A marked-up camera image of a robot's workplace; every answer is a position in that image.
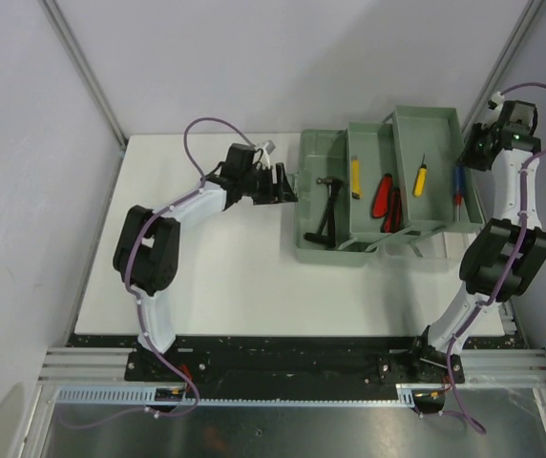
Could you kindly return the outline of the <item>blue handled screwdriver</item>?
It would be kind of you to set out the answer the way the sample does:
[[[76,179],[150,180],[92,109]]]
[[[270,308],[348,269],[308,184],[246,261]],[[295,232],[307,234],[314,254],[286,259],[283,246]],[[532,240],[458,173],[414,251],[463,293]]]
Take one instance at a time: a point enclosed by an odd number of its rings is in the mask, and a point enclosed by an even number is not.
[[[456,164],[453,168],[453,201],[454,201],[454,220],[461,220],[461,208],[465,195],[465,176],[463,167]]]

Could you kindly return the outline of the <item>small steel claw hammer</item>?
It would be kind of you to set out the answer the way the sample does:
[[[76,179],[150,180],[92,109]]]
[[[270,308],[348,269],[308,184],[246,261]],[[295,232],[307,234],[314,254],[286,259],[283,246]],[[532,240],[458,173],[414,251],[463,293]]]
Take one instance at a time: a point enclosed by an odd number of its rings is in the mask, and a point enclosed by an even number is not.
[[[346,184],[337,177],[318,177],[316,183],[323,184],[328,189],[328,198],[317,235],[323,238],[324,230],[326,229],[328,244],[334,245],[336,243],[336,220],[334,211],[341,190]]]

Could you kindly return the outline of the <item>yellow handled screwdriver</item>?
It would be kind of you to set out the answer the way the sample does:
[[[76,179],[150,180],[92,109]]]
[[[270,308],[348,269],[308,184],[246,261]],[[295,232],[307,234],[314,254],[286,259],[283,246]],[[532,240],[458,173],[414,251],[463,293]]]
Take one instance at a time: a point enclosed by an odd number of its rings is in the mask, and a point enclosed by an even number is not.
[[[416,174],[416,178],[415,178],[413,190],[412,190],[412,195],[415,198],[420,198],[424,193],[427,173],[428,173],[428,167],[426,164],[426,155],[423,155],[421,164],[417,170],[417,174]]]

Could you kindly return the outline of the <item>black hacksaw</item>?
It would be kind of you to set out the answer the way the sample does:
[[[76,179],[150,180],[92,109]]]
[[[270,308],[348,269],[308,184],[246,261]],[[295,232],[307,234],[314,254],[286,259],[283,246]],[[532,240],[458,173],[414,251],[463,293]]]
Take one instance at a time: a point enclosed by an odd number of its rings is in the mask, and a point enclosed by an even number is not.
[[[343,183],[341,181],[330,181],[326,186],[329,193],[318,229],[316,232],[304,233],[304,239],[322,245],[326,249],[333,249],[337,246],[335,207]]]

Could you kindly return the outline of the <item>yellow utility knife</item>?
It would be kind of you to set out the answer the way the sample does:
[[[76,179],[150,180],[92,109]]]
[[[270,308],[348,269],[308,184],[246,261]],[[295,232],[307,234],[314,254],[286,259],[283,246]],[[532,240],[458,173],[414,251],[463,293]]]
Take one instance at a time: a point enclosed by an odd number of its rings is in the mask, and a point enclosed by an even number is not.
[[[354,199],[361,199],[363,191],[360,181],[360,161],[357,156],[350,158],[351,195]]]

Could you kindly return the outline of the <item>green toolbox with clear lid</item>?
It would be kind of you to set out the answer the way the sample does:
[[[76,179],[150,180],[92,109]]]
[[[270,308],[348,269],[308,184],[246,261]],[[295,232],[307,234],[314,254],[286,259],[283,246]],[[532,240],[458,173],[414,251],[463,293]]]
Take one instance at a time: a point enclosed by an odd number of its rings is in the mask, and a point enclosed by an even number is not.
[[[398,105],[382,123],[301,133],[293,248],[303,263],[358,267],[388,245],[484,224],[473,179],[455,200],[463,149],[454,108]]]

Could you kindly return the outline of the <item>red black utility knife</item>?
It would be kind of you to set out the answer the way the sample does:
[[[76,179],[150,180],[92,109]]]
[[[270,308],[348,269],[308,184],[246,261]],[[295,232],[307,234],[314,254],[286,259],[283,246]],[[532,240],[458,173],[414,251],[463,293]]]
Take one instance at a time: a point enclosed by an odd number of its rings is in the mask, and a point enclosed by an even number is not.
[[[402,227],[402,202],[398,187],[392,187],[388,192],[388,208],[382,222],[383,233],[396,233]]]

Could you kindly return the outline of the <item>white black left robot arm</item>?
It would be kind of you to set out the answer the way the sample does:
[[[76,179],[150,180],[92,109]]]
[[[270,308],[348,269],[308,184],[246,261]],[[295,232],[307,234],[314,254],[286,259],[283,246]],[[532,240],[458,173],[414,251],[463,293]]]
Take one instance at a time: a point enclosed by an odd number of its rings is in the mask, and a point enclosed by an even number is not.
[[[113,256],[127,291],[135,297],[139,342],[151,352],[145,369],[156,380],[172,379],[179,359],[167,351],[176,339],[165,297],[179,270],[180,237],[242,198],[255,205],[295,203],[284,164],[272,163],[275,144],[233,143],[226,158],[201,176],[195,189],[159,210],[135,205],[124,220]]]

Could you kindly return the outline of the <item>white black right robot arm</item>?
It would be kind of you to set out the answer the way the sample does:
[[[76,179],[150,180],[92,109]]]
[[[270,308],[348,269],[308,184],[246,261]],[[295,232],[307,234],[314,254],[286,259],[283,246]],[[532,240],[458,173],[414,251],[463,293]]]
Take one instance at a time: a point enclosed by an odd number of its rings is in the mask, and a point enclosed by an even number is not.
[[[546,261],[546,231],[536,209],[541,141],[530,102],[490,102],[490,119],[472,126],[458,163],[491,172],[493,217],[465,251],[460,289],[442,316],[415,339],[410,376],[429,383],[462,351],[470,330],[490,309],[525,293]]]

